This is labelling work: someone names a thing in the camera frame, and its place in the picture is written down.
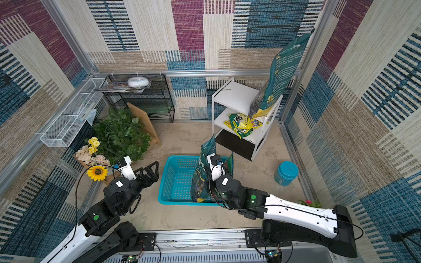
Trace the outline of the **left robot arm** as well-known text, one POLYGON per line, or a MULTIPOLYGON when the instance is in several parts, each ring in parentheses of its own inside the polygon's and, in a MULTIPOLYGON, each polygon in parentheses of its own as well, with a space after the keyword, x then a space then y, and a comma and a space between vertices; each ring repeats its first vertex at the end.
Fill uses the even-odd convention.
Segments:
POLYGON ((76 221, 69 235, 44 259, 44 263, 102 263, 120 252, 151 252, 155 233, 141 234, 122 216, 134 212, 141 200, 141 191, 159 180, 159 163, 133 170, 121 168, 105 189, 104 199, 91 206, 76 221))

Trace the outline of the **dark green soil bag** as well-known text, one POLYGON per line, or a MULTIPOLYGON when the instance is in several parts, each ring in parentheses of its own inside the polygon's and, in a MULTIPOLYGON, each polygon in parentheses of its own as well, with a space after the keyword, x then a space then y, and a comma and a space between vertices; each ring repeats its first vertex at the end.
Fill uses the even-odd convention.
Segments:
POLYGON ((194 202, 204 202, 209 195, 208 192, 208 173, 210 165, 207 156, 216 153, 216 138, 214 135, 201 145, 200 157, 196 165, 191 183, 191 199, 194 202))
POLYGON ((303 34, 275 55, 267 84, 253 99, 248 112, 249 117, 259 118, 269 114, 294 76, 311 35, 312 33, 303 34))

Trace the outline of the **green yellow fertilizer bag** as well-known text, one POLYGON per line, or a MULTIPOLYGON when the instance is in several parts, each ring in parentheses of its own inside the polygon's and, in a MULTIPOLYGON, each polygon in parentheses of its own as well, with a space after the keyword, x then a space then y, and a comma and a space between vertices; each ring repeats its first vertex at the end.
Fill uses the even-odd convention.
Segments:
POLYGON ((240 137, 240 139, 248 137, 252 134, 254 129, 253 121, 244 114, 231 114, 229 121, 233 131, 240 137))

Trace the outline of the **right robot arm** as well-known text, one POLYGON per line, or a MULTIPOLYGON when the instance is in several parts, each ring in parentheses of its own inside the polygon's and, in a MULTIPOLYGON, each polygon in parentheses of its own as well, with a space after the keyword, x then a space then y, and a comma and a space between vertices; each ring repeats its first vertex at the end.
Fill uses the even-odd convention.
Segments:
POLYGON ((314 208, 255 188, 244 187, 228 175, 209 183, 222 202, 247 219, 263 221, 261 238, 270 243, 298 241, 323 245, 330 252, 357 258, 354 224, 346 207, 314 208))

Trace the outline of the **green blue pink soil bag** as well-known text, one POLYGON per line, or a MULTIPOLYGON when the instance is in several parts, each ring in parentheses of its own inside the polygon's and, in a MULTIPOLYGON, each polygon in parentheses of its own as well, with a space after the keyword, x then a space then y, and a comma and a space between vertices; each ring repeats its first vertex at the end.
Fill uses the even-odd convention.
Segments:
POLYGON ((224 161, 223 168, 226 175, 231 176, 231 177, 234 176, 234 153, 233 152, 224 161))

